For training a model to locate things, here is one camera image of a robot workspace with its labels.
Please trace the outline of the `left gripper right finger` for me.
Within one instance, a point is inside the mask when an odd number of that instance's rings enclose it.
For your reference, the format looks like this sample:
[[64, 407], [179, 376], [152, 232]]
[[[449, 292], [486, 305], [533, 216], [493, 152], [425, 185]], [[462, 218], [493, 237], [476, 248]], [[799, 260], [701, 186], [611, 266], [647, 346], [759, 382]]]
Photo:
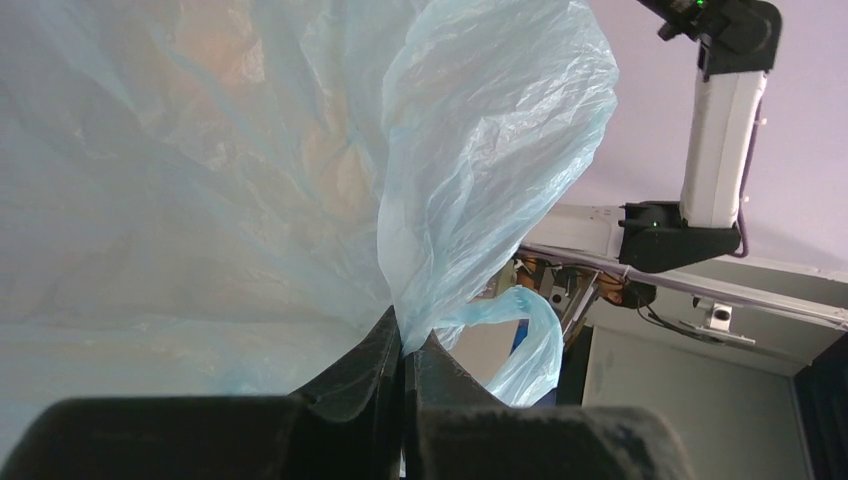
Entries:
[[410, 479], [692, 479], [680, 439], [640, 407], [512, 408], [430, 336], [404, 360]]

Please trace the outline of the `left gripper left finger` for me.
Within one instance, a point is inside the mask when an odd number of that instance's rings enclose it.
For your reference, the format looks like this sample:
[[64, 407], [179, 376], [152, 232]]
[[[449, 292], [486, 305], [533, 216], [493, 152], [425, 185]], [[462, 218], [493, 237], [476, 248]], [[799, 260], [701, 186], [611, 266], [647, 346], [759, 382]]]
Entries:
[[47, 408], [5, 479], [394, 479], [399, 329], [366, 337], [287, 395], [76, 398]]

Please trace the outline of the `light blue plastic bag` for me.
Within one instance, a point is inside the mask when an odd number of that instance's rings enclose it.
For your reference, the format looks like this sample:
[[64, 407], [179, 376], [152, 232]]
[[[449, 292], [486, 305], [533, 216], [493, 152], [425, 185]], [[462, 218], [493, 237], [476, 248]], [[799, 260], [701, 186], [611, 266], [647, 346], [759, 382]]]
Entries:
[[584, 1], [5, 1], [1, 452], [67, 398], [289, 393], [389, 307], [403, 348], [552, 310], [473, 298], [586, 170], [618, 67]]

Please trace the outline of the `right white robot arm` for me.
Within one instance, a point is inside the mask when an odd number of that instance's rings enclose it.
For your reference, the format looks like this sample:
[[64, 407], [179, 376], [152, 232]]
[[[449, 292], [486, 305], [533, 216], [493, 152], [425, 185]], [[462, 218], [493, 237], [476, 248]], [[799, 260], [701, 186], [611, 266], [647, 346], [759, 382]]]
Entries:
[[740, 212], [762, 97], [783, 27], [768, 1], [646, 1], [658, 35], [699, 46], [680, 199], [624, 205], [620, 263], [662, 273], [747, 251]]

